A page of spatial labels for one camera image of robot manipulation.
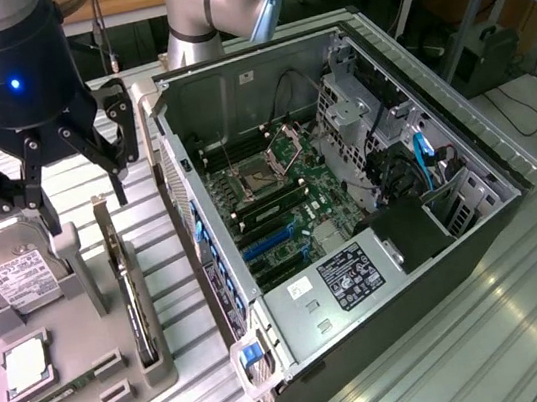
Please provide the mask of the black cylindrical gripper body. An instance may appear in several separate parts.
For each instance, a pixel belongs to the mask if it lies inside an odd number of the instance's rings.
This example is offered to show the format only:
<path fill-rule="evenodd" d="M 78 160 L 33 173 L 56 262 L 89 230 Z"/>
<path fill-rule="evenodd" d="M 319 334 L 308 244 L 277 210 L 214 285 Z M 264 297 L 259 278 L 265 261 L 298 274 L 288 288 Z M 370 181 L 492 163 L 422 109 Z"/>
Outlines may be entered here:
<path fill-rule="evenodd" d="M 53 0 L 37 0 L 22 21 L 0 31 L 0 150 L 25 133 L 57 141 L 66 125 L 91 137 L 97 105 L 80 79 Z"/>

